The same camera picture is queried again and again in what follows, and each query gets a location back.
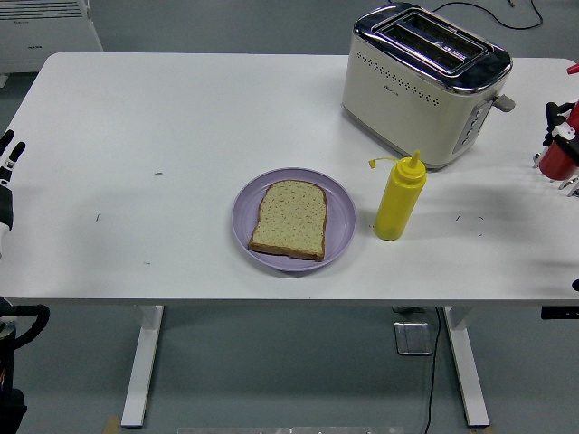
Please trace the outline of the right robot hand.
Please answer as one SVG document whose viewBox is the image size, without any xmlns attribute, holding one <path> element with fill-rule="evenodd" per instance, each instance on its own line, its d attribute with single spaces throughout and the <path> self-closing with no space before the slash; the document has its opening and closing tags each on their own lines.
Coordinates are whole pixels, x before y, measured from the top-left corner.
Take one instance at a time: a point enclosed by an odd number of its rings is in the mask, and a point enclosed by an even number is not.
<svg viewBox="0 0 579 434">
<path fill-rule="evenodd" d="M 547 177 L 564 180 L 578 167 L 578 103 L 546 104 L 546 151 L 539 168 Z"/>
</svg>

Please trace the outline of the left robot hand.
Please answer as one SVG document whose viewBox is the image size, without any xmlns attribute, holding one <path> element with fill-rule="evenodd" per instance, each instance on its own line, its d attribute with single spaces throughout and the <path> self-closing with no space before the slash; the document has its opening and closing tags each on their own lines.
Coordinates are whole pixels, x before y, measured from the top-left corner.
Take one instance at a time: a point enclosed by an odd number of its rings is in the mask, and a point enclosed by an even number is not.
<svg viewBox="0 0 579 434">
<path fill-rule="evenodd" d="M 25 150 L 25 142 L 18 142 L 1 165 L 1 240 L 13 229 L 14 207 L 10 181 L 14 166 Z"/>
</svg>

